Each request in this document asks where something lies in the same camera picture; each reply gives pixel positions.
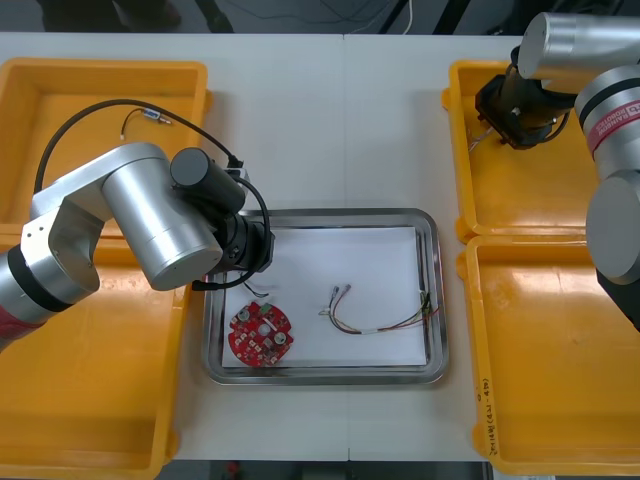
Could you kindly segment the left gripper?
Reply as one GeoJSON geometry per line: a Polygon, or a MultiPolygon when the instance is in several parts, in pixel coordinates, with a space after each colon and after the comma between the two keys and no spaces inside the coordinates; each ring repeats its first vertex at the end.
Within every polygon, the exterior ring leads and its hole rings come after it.
{"type": "Polygon", "coordinates": [[[260,222],[235,215],[222,224],[222,271],[256,272],[266,270],[272,262],[275,236],[260,222]]]}

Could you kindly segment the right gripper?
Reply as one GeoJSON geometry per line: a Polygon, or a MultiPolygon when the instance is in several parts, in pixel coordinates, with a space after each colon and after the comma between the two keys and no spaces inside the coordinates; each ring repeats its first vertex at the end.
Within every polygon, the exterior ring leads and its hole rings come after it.
{"type": "Polygon", "coordinates": [[[570,95],[545,90],[539,80],[523,78],[510,64],[475,95],[475,108],[503,144],[533,148],[563,131],[570,116],[570,95]]]}

